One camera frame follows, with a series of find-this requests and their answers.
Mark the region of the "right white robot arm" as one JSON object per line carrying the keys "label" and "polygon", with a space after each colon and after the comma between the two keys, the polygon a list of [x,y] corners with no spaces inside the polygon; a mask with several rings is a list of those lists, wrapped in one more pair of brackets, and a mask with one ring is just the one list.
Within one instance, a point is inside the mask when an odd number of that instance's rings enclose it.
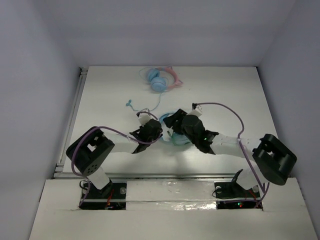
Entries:
{"label": "right white robot arm", "polygon": [[199,117],[195,111],[186,113],[179,109],[163,122],[174,133],[184,135],[200,152],[244,158],[249,166],[238,170],[230,182],[217,183],[217,198],[242,198],[254,186],[286,184],[297,157],[277,137],[272,134],[258,139],[226,136],[205,129]]}

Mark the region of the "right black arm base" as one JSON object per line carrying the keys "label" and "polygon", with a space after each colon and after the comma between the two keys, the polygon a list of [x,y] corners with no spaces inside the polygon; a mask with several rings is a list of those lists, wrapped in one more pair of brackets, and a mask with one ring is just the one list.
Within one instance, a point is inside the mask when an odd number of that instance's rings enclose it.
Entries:
{"label": "right black arm base", "polygon": [[231,181],[215,182],[212,196],[218,210],[263,209],[259,187],[244,189],[236,180],[243,170],[239,170]]}

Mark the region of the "light blue headphones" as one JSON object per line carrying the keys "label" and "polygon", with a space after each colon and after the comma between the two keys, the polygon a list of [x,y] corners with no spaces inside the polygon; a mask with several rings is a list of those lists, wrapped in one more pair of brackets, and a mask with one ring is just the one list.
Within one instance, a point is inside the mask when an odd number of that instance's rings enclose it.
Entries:
{"label": "light blue headphones", "polygon": [[170,117],[174,113],[175,113],[174,111],[170,111],[170,112],[166,112],[160,116],[159,122],[161,123],[161,127],[163,130],[162,137],[160,138],[160,141],[164,144],[172,145],[172,146],[187,145],[187,144],[191,143],[191,141],[186,136],[175,133],[175,132],[173,132],[173,130],[169,130],[164,123],[164,118]]}

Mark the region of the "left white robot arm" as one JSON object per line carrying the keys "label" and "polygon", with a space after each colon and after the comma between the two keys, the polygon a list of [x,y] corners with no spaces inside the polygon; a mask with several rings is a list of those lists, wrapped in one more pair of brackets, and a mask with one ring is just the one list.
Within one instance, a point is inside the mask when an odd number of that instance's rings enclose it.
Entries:
{"label": "left white robot arm", "polygon": [[126,135],[106,126],[93,126],[66,150],[72,172],[86,180],[85,195],[97,194],[106,198],[112,191],[112,181],[102,168],[111,153],[139,154],[162,136],[162,125],[149,119]]}

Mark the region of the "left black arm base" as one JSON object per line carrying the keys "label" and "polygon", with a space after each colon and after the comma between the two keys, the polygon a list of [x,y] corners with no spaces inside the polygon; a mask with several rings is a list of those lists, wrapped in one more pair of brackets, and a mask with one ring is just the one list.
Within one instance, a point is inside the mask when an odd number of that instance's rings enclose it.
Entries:
{"label": "left black arm base", "polygon": [[87,180],[79,182],[81,195],[79,208],[81,210],[125,210],[126,209],[126,182],[110,182],[103,189],[97,189]]}

